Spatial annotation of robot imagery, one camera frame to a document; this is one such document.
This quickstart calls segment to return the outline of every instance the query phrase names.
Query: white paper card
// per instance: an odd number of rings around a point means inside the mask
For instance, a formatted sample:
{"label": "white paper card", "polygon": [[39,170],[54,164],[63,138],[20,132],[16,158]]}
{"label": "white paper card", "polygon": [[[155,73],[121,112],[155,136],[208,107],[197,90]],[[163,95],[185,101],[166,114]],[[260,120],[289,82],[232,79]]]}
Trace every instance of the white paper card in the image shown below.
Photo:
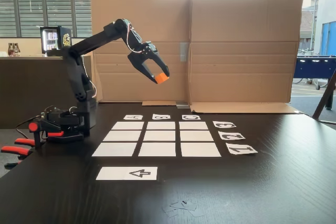
{"label": "white paper card", "polygon": [[146,131],[144,141],[175,141],[175,131]]}
{"label": "white paper card", "polygon": [[207,130],[205,122],[180,122],[180,130]]}
{"label": "white paper card", "polygon": [[209,141],[213,142],[210,131],[180,131],[181,142]]}
{"label": "white paper card", "polygon": [[110,131],[104,138],[103,142],[122,142],[139,140],[141,131]]}
{"label": "white paper card", "polygon": [[117,122],[112,130],[142,130],[143,122]]}
{"label": "white paper card", "polygon": [[220,157],[215,143],[181,143],[183,157]]}
{"label": "white paper card", "polygon": [[175,122],[148,122],[147,130],[174,130]]}
{"label": "white paper card", "polygon": [[92,157],[131,157],[136,143],[101,143]]}
{"label": "white paper card", "polygon": [[182,115],[183,120],[200,120],[199,115]]}
{"label": "white paper card", "polygon": [[239,139],[245,139],[243,137],[243,135],[241,135],[240,133],[232,133],[232,132],[221,132],[218,131],[219,136],[221,137],[221,139],[223,140],[239,140]]}
{"label": "white paper card", "polygon": [[141,120],[142,115],[126,115],[124,120]]}
{"label": "white paper card", "polygon": [[139,157],[175,157],[175,143],[142,143]]}
{"label": "white paper card", "polygon": [[102,167],[96,180],[156,180],[157,167]]}
{"label": "white paper card", "polygon": [[246,144],[226,144],[229,152],[234,155],[258,153],[251,146]]}
{"label": "white paper card", "polygon": [[217,121],[213,121],[215,127],[217,128],[234,128],[236,127],[233,123],[230,122],[217,122]]}
{"label": "white paper card", "polygon": [[153,120],[165,120],[165,119],[170,119],[170,115],[153,114]]}

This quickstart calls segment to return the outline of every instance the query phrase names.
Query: table surface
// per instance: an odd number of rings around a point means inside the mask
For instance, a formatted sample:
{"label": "table surface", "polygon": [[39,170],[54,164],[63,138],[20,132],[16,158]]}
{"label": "table surface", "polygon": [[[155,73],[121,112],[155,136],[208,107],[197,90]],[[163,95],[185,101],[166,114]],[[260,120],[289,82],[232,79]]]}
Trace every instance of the table surface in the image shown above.
{"label": "table surface", "polygon": [[[201,114],[222,157],[92,157],[126,114],[148,122],[153,113],[178,122],[190,110],[100,104],[89,138],[47,143],[0,179],[0,223],[336,223],[335,130],[303,114]],[[258,153],[231,155],[212,121],[236,124],[227,130],[246,139],[234,143]],[[177,137],[177,150],[180,144]],[[159,180],[96,180],[102,166],[123,165],[157,166]],[[176,199],[196,203],[205,216],[180,210],[169,218],[161,207]]]}

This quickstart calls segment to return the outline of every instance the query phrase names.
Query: bottle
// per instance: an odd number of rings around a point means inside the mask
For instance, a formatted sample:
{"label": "bottle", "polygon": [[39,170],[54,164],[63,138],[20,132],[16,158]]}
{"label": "bottle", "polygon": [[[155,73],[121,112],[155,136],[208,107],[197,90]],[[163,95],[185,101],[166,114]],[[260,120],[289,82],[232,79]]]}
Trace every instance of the bottle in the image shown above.
{"label": "bottle", "polygon": [[17,43],[14,43],[14,57],[17,57]]}
{"label": "bottle", "polygon": [[19,48],[19,43],[15,43],[15,47],[16,47],[16,56],[17,57],[20,57],[21,56],[21,51],[20,51],[20,48]]}
{"label": "bottle", "polygon": [[8,43],[8,56],[13,57],[14,51],[13,51],[13,43]]}

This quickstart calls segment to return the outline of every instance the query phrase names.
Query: floor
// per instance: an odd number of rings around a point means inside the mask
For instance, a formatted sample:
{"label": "floor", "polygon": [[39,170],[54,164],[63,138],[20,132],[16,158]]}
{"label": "floor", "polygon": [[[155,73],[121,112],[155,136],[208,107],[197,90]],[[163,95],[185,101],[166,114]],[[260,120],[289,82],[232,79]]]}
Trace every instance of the floor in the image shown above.
{"label": "floor", "polygon": [[[325,88],[316,90],[314,84],[307,84],[302,81],[299,84],[292,85],[292,94],[290,106],[302,111],[303,113],[312,116],[316,106],[318,105]],[[336,92],[333,100],[333,110],[323,110],[320,116],[321,120],[336,121]],[[328,125],[336,130],[336,125]],[[28,130],[22,130],[28,137],[33,138],[33,135]],[[13,145],[15,138],[19,138],[21,135],[15,130],[0,130],[0,148],[5,145]],[[13,154],[0,154],[0,177],[6,174],[4,164],[17,162],[17,156]]]}

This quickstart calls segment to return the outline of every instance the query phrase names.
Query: cardboard box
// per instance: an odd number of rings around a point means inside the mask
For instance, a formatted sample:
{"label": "cardboard box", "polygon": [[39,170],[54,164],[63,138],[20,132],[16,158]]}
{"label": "cardboard box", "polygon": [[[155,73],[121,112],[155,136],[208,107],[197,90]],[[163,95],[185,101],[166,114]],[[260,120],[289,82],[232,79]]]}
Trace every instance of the cardboard box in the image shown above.
{"label": "cardboard box", "polygon": [[[151,40],[171,77],[137,72],[121,41],[94,51],[102,102],[172,104],[204,113],[289,113],[302,0],[91,0],[93,33],[126,18]],[[161,70],[147,63],[154,74]]]}

